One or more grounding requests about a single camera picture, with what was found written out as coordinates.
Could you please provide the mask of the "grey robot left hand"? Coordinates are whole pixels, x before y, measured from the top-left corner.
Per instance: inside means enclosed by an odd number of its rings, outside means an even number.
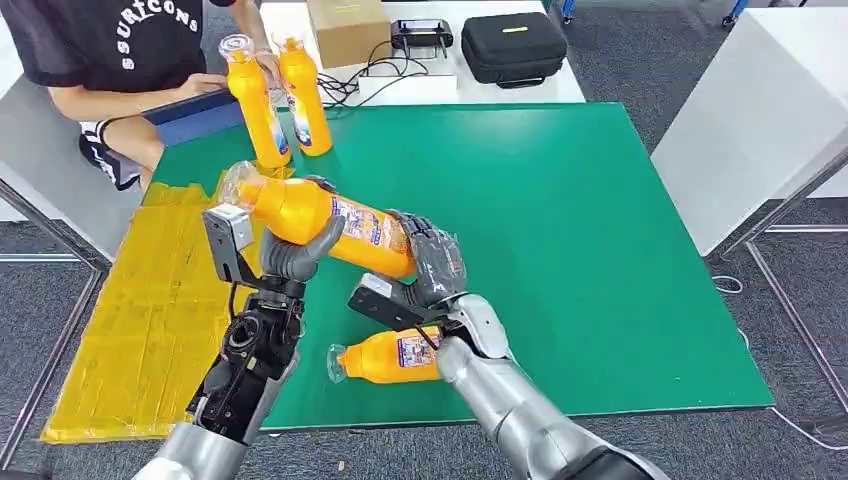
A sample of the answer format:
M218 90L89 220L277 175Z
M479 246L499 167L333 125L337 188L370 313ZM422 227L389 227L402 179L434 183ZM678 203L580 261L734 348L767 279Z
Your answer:
M346 218L331 216L320 232L308 243L298 245L277 237L265 227L260 239L259 264L262 273L302 283L314 277L319 261L340 239Z

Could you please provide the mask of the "person's right hand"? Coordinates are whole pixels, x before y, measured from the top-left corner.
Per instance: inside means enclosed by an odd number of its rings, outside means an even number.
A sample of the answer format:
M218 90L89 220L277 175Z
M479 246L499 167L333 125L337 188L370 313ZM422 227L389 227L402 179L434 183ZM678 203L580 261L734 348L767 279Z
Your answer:
M175 89L175 100L182 101L227 88L227 78L220 74L194 73Z

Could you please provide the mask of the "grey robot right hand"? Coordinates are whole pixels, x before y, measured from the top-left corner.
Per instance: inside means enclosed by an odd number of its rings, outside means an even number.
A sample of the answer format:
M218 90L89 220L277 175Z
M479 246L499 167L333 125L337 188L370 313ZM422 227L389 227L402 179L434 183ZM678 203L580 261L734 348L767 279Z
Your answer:
M412 305L433 308L467 291L467 271L454 236L426 217L388 210L401 225L414 259L415 280L406 287Z

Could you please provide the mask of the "person's left hand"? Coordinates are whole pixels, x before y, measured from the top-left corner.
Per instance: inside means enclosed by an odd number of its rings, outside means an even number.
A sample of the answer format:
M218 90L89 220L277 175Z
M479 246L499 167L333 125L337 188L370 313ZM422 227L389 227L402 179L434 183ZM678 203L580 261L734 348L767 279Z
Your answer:
M283 82L278 56L268 48L260 48L255 53L255 59L265 75L266 86L269 89L281 88Z

